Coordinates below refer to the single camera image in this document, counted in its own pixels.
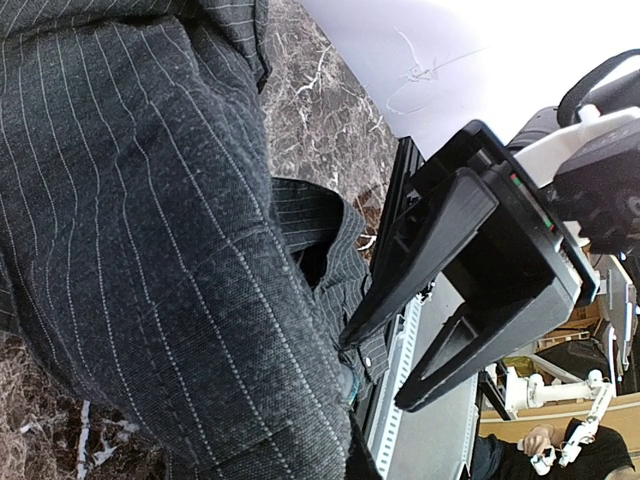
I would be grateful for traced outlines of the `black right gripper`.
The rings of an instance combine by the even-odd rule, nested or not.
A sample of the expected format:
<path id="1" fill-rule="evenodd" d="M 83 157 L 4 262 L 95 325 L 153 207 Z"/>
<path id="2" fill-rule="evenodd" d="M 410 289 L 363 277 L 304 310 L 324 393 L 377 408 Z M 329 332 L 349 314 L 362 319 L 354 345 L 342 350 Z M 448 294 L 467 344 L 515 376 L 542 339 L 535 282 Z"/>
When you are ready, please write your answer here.
<path id="1" fill-rule="evenodd" d="M 463 299 L 395 396 L 417 412 L 564 323 L 598 280 L 566 226 L 487 125 L 473 120 L 409 180 L 390 258 L 339 337 L 370 338 L 438 274 Z"/>

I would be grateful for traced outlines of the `black pinstriped garment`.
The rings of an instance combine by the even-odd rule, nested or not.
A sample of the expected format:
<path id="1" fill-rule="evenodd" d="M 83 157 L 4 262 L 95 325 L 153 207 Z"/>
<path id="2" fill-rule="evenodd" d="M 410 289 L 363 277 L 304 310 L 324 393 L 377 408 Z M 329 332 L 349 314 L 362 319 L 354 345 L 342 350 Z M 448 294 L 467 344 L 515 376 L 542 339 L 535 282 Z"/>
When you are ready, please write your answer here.
<path id="1" fill-rule="evenodd" d="M 170 479 L 375 479 L 364 223 L 273 177 L 264 1 L 1 5 L 1 324 Z"/>

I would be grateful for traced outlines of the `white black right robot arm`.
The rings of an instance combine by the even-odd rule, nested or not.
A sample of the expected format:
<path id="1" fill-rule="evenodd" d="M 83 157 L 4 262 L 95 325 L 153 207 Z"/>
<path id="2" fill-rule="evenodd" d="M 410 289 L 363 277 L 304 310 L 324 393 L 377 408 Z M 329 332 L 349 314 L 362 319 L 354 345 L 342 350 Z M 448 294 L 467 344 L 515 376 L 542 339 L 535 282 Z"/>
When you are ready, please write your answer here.
<path id="1" fill-rule="evenodd" d="M 373 283 L 344 349 L 386 328 L 444 275 L 463 302 L 394 397 L 418 411 L 590 305 L 589 254 L 639 246 L 639 76 L 618 54 L 539 111 L 508 144 L 474 120 L 424 158 L 399 142 Z"/>

